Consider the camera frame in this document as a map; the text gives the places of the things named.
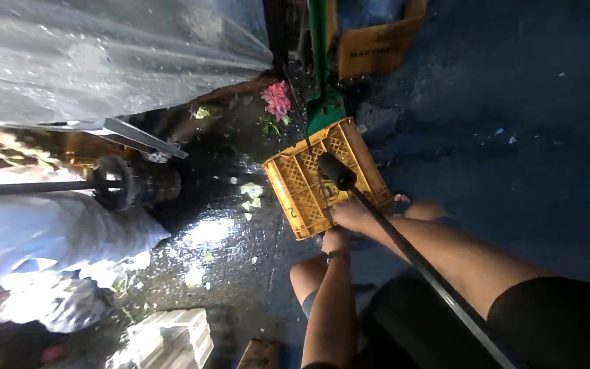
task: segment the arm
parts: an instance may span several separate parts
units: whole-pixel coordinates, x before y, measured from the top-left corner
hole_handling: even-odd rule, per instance
[[[406,260],[370,214],[353,202],[335,205],[334,221],[386,245]],[[552,275],[471,236],[429,221],[389,217],[391,224],[484,318],[507,289],[538,276]]]
[[[347,236],[335,229],[326,232],[323,251],[348,251]],[[356,313],[349,263],[334,257],[318,290],[304,338],[302,368],[326,363],[349,368],[356,345]]]

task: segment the metal pipe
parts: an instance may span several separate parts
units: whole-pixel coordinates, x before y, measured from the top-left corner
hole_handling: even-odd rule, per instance
[[[487,323],[481,315],[443,278],[424,256],[377,210],[365,195],[354,185],[350,191],[359,202],[371,213],[381,228],[393,240],[397,248],[409,260],[411,265],[422,274],[422,277],[436,290],[438,295],[448,304],[454,314],[465,324],[471,333],[482,343],[493,358],[506,369],[527,368],[525,364],[510,348],[496,342],[487,328]]]
[[[120,187],[122,184],[118,180],[106,181],[107,188]],[[35,194],[37,192],[55,192],[55,191],[72,191],[102,188],[103,186],[88,180],[76,182],[40,182],[40,183],[18,183],[18,184],[0,184],[1,195],[19,195]]]

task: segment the wrist strap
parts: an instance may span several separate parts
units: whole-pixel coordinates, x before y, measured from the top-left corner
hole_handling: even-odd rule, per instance
[[[339,259],[343,259],[348,262],[349,264],[349,251],[332,251],[327,254],[327,264],[332,262],[334,257],[338,257]]]

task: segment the metal bar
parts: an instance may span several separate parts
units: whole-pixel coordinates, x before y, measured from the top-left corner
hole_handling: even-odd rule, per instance
[[[484,319],[477,314],[470,304],[443,278],[432,264],[377,210],[365,195],[355,186],[350,191],[361,204],[373,215],[381,228],[393,240],[397,248],[409,259],[411,265],[422,274],[422,277],[436,290],[438,295],[448,304],[471,333],[482,343],[493,358],[506,369],[527,368],[528,366],[500,342],[494,340]]]
[[[120,186],[119,181],[110,181],[109,187]],[[19,183],[0,184],[1,195],[35,194],[37,192],[55,192],[94,189],[95,183],[87,180],[77,182],[40,182],[40,183]]]
[[[139,142],[145,146],[155,148],[156,150],[164,152],[165,154],[174,155],[177,158],[185,159],[188,156],[188,154],[184,151],[181,151],[179,147],[169,145],[164,140],[156,138],[144,130],[138,129],[134,125],[123,122],[116,118],[106,118],[103,121],[103,128],[114,132],[116,135],[120,135],[130,140]],[[97,136],[106,137],[106,134],[103,134],[100,131],[94,131],[90,133],[93,133]]]

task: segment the clear plastic sheet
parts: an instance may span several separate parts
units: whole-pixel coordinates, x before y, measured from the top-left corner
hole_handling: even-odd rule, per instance
[[[186,103],[270,69],[267,45],[261,0],[0,0],[0,125]]]

